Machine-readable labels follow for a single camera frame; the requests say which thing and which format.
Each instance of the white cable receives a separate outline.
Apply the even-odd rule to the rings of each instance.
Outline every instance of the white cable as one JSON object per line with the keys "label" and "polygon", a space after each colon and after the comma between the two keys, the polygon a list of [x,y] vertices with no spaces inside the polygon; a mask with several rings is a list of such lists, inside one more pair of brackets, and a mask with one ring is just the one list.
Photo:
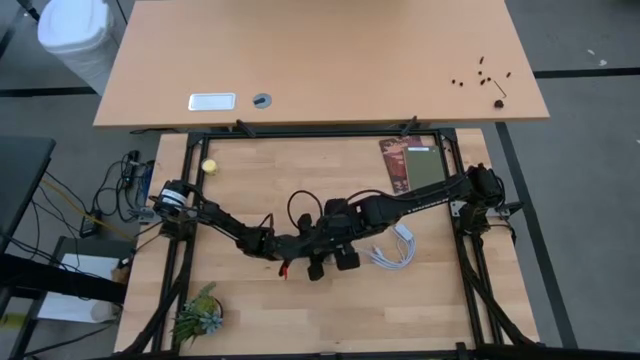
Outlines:
{"label": "white cable", "polygon": [[[411,231],[409,231],[409,229],[407,229],[407,227],[402,224],[394,226],[393,228],[391,228],[391,230],[398,237],[398,240],[396,241],[396,248],[398,248],[398,252],[400,253],[399,262],[394,262],[387,259],[382,253],[382,250],[380,250],[380,248],[375,245],[373,245],[372,247],[373,252],[369,250],[359,251],[369,255],[369,257],[371,257],[371,261],[382,268],[385,268],[387,270],[400,270],[409,265],[411,260],[413,260],[413,256],[416,254],[416,241],[413,238],[413,234],[411,233]],[[406,255],[402,252],[401,243],[404,243],[405,247],[407,248]]]}

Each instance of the succulent plant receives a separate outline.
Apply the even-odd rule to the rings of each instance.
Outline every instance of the succulent plant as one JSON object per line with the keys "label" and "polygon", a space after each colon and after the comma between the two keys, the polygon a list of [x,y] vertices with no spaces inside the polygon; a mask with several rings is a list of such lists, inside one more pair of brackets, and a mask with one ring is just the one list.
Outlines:
{"label": "succulent plant", "polygon": [[173,329],[178,344],[192,339],[192,344],[200,335],[211,335],[222,327],[222,307],[218,300],[209,295],[215,283],[203,287],[198,295],[184,304]]}

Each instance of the white container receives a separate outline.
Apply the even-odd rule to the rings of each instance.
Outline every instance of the white container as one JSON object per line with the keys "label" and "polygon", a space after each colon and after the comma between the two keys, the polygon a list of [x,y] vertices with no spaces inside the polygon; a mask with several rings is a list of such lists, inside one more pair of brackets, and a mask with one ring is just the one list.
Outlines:
{"label": "white container", "polygon": [[113,24],[102,0],[51,0],[38,22],[38,41],[102,96],[118,53]]}

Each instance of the light wood desk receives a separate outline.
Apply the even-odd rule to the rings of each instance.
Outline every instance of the light wood desk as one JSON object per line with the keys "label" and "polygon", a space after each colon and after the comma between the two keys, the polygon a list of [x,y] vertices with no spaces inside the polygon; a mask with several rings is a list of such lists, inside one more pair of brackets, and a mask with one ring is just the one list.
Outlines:
{"label": "light wood desk", "polygon": [[[507,94],[501,110],[496,82]],[[193,93],[235,93],[235,109],[191,112]],[[272,105],[257,109],[259,93]],[[549,117],[504,0],[137,1],[94,125],[388,123],[414,115]]]}
{"label": "light wood desk", "polygon": [[[458,130],[458,139],[465,166],[490,165],[480,130]],[[286,215],[286,202],[295,190],[312,191],[323,202],[365,188],[391,192],[378,140],[212,141],[209,156],[218,162],[220,171],[205,178],[204,193],[247,224],[258,224],[273,212],[276,233],[295,234]],[[161,138],[151,194],[159,193],[166,180],[180,178],[185,143],[186,135]],[[296,198],[294,218],[303,212],[317,216],[317,207],[310,199]],[[401,222],[413,231],[418,243],[409,267],[397,272],[383,270],[363,256],[362,266],[355,270],[340,272],[325,266],[326,275],[318,282],[307,279],[306,260],[294,261],[290,278],[284,281],[277,275],[279,262],[246,257],[219,232],[199,226],[190,296],[206,283],[217,282],[214,294],[223,303],[225,318],[218,333],[184,346],[181,353],[443,350],[452,349],[458,341],[473,347],[447,206],[406,216]],[[142,236],[139,243],[154,232]],[[495,227],[483,238],[496,300],[525,335],[536,339],[509,231]],[[158,303],[168,248],[163,240],[145,246],[136,256],[116,350],[131,343]],[[356,241],[354,246],[364,248],[372,243],[390,256],[396,254],[389,231]],[[488,323],[483,320],[484,332],[490,337]]]}

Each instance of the robotic arm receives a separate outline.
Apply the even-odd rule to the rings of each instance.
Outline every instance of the robotic arm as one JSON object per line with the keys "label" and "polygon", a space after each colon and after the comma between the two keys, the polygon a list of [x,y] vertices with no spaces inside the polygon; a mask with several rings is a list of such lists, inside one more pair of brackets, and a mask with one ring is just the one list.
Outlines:
{"label": "robotic arm", "polygon": [[[366,193],[375,195],[350,202]],[[191,194],[197,206],[187,207],[187,198]],[[173,225],[164,230],[170,232],[167,234],[169,236],[179,236],[182,228],[189,223],[211,226],[233,239],[236,246],[248,256],[282,261],[280,276],[286,277],[288,266],[294,259],[309,258],[309,278],[315,281],[324,275],[322,263],[329,255],[335,256],[339,270],[360,266],[352,241],[379,234],[405,215],[451,200],[466,202],[460,211],[461,229],[481,233],[488,229],[487,209],[503,203],[504,193],[493,170],[479,164],[470,167],[464,174],[399,196],[364,190],[346,199],[328,200],[324,215],[315,224],[311,215],[300,216],[297,222],[300,233],[297,236],[275,235],[272,221],[268,227],[246,226],[222,210],[217,203],[207,200],[195,186],[180,180],[167,181],[160,195],[151,197],[151,200],[155,202],[154,211]]]}

